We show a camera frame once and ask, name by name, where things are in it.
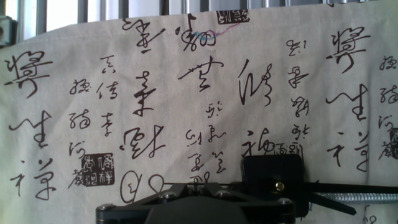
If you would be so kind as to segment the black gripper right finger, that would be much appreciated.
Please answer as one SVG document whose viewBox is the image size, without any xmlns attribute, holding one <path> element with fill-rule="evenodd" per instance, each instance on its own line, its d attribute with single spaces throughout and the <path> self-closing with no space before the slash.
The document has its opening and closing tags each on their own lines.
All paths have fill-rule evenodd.
<svg viewBox="0 0 398 224">
<path fill-rule="evenodd" d="M 295 223 L 295 203 L 288 198 L 252 195 L 243 183 L 203 184 L 198 196 L 205 223 Z"/>
</svg>

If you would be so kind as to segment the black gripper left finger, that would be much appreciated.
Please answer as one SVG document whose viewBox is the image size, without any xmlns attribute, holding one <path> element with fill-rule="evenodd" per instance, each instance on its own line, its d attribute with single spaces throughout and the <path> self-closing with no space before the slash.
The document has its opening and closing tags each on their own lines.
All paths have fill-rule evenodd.
<svg viewBox="0 0 398 224">
<path fill-rule="evenodd" d="M 102 204 L 96 208 L 96 224 L 145 223 L 155 207 L 192 196 L 194 190 L 194 183 L 172 184 L 166 190 L 129 205 Z"/>
</svg>

